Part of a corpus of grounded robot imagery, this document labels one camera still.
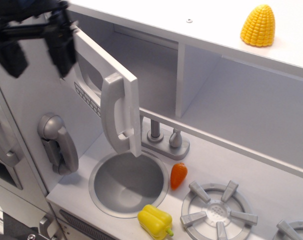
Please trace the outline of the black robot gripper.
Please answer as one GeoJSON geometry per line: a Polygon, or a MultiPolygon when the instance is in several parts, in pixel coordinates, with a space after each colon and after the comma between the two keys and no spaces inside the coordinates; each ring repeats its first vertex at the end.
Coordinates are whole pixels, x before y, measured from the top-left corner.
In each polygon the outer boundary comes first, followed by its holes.
{"type": "MultiPolygon", "coordinates": [[[[49,33],[69,32],[72,25],[66,0],[0,0],[0,34],[6,38],[43,38],[49,33]]],[[[59,75],[66,77],[77,61],[74,37],[48,43],[48,52],[59,75]]],[[[0,42],[0,64],[19,78],[28,67],[17,41],[0,42]]]]}

